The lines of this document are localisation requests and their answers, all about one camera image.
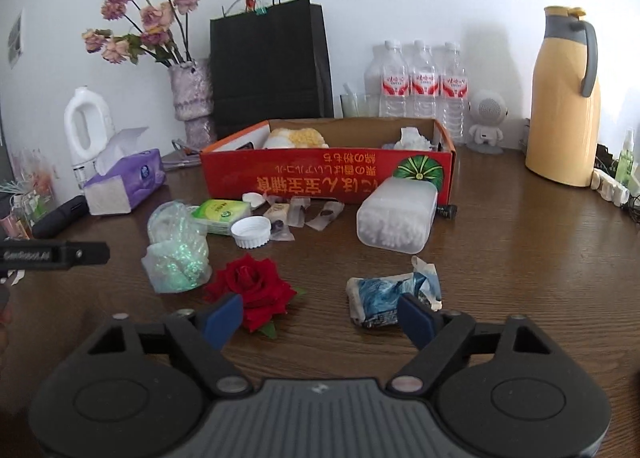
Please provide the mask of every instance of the black paper bag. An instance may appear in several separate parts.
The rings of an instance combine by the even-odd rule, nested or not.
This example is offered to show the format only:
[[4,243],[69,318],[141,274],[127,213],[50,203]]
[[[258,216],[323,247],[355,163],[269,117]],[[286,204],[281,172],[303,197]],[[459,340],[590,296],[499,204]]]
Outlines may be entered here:
[[220,136],[265,119],[334,116],[321,6],[292,0],[212,20],[210,32]]

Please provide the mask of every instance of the purple tissue pack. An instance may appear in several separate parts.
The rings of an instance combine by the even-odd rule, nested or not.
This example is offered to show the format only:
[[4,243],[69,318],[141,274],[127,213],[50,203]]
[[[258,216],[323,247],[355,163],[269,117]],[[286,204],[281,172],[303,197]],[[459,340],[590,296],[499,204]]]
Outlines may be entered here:
[[92,215],[126,214],[164,184],[159,149],[121,158],[106,175],[95,175],[84,185]]

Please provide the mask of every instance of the red rose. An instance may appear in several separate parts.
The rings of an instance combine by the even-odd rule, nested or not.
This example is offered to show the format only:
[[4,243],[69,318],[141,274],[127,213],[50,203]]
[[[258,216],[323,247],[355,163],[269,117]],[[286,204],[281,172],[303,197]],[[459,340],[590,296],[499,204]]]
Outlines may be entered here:
[[205,299],[212,303],[226,292],[242,296],[242,326],[253,332],[277,313],[287,313],[287,303],[296,295],[289,283],[280,279],[270,259],[256,261],[249,254],[227,263],[216,280],[205,287]]

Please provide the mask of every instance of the blue packet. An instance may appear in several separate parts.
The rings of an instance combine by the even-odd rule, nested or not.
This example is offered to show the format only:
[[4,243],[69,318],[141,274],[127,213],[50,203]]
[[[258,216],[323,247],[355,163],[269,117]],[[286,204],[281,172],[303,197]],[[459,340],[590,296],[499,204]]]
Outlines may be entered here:
[[347,297],[351,320],[372,328],[398,323],[398,299],[405,293],[415,295],[431,310],[442,308],[440,280],[433,263],[417,256],[411,258],[412,273],[385,278],[351,278],[347,281]]

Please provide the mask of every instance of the yellow thermos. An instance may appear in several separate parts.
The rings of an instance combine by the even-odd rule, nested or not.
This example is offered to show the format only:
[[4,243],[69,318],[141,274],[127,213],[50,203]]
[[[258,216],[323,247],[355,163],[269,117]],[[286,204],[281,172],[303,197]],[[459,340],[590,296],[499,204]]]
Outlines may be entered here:
[[574,186],[591,183],[600,126],[598,42],[580,8],[545,8],[533,70],[527,167]]

